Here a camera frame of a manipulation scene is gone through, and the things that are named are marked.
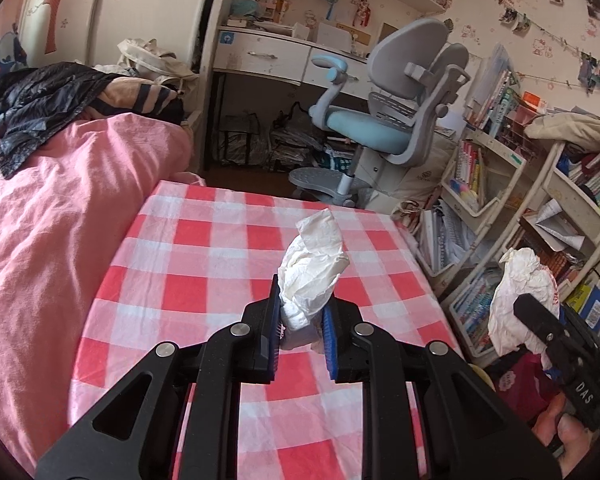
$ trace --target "pink blanket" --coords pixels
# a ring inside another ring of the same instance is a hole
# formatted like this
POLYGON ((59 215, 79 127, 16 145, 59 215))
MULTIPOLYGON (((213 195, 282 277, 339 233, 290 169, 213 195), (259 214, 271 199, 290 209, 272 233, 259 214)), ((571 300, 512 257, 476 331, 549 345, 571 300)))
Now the pink blanket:
POLYGON ((125 114, 77 121, 0 176, 0 438, 30 473, 68 427, 75 352, 109 263, 190 151, 179 126, 125 114))

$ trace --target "silver bolt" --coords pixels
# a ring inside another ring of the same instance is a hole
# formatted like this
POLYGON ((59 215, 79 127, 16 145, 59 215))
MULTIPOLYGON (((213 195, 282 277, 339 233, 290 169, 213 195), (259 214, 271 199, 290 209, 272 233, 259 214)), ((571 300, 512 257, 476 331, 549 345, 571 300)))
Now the silver bolt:
POLYGON ((176 347, 174 346, 173 343, 160 343, 155 348, 155 354, 158 357, 169 357, 175 351, 176 351, 176 347))
POLYGON ((236 323, 231 327, 231 333, 236 336, 247 335, 251 330, 251 327, 246 323, 236 323))
POLYGON ((358 335, 372 335, 374 332, 374 327, 369 325, 369 323, 358 323, 355 327, 353 327, 356 334, 358 335))
POLYGON ((429 351, 433 355, 446 355, 449 352, 449 346, 442 341, 434 341, 430 343, 429 351))

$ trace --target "black jacket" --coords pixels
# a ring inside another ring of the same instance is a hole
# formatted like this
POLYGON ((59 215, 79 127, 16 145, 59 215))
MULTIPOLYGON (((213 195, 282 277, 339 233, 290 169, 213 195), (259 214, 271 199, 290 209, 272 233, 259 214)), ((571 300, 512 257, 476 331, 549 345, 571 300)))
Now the black jacket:
POLYGON ((26 68, 0 78, 0 172, 11 178, 38 147, 68 126, 117 74, 79 63, 26 68))

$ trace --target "red and white checkered cloth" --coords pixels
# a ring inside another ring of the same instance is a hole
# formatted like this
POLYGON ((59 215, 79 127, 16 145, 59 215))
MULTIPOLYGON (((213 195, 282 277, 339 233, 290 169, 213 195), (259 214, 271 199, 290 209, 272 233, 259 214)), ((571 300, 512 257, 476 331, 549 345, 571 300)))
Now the red and white checkered cloth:
MULTIPOLYGON (((205 341, 266 298, 296 222, 323 204, 161 182, 107 272, 82 334, 70 392, 73 424, 151 348, 205 341)), ((330 207, 350 266, 335 289, 396 339, 458 344, 394 222, 330 207)), ((412 413, 415 403, 412 400, 412 413)), ((424 448, 416 425, 421 471, 424 448)), ((281 352, 276 380, 244 384, 241 479, 360 478, 362 389, 330 381, 324 356, 281 352)))

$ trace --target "crumpled white tissue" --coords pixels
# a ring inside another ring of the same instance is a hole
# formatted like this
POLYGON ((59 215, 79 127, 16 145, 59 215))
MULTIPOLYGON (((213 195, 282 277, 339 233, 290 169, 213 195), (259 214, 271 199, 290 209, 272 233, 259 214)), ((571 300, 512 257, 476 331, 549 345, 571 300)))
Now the crumpled white tissue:
POLYGON ((280 348, 290 350, 320 339, 313 319, 329 301, 341 273, 349 265, 342 234, 328 209, 296 223, 299 235, 286 250, 278 269, 285 332, 280 348))
POLYGON ((559 317, 555 279, 529 248, 509 249, 500 262, 505 264, 504 275, 491 300, 489 338, 499 356, 517 350, 518 345, 524 343, 530 352, 542 354, 542 368, 547 370, 552 364, 545 353, 546 345, 513 314, 513 303, 521 294, 532 294, 559 317))

